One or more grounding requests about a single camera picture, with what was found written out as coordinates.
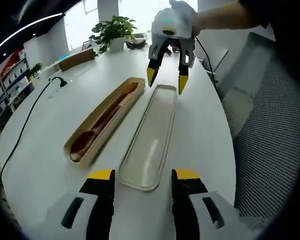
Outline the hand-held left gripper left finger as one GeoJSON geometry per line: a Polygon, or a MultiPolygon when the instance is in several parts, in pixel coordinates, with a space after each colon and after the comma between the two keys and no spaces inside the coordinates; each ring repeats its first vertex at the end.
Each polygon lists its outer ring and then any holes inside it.
{"type": "Polygon", "coordinates": [[[45,240],[108,240],[114,215],[115,170],[88,174],[81,188],[63,195],[47,211],[45,240]]]}

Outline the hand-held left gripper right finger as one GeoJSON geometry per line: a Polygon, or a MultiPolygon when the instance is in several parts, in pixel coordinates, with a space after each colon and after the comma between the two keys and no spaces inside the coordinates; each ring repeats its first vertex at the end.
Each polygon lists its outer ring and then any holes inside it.
{"type": "Polygon", "coordinates": [[[200,175],[185,168],[171,171],[172,214],[177,240],[251,240],[252,231],[236,209],[200,175]]]}

